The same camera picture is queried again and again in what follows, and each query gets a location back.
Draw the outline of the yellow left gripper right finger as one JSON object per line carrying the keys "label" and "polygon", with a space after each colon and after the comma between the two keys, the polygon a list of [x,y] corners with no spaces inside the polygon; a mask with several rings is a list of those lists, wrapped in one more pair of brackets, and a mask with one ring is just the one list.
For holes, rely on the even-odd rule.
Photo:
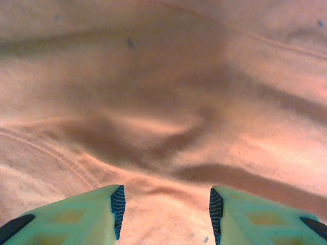
{"label": "yellow left gripper right finger", "polygon": [[327,245],[327,225],[307,212],[227,186],[212,186],[215,245]]}

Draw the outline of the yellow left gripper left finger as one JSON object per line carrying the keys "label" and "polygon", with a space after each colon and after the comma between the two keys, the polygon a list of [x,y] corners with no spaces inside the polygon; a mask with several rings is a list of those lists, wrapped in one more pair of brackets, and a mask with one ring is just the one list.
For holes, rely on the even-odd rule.
{"label": "yellow left gripper left finger", "polygon": [[0,245],[118,245],[123,185],[108,185],[27,211],[0,227]]}

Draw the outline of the orange t-shirt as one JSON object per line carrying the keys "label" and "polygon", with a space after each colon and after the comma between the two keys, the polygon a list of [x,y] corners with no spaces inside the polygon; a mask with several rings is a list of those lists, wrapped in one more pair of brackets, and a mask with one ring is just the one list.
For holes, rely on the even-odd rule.
{"label": "orange t-shirt", "polygon": [[119,245],[214,245],[217,184],[327,224],[327,0],[0,0],[0,226],[110,184]]}

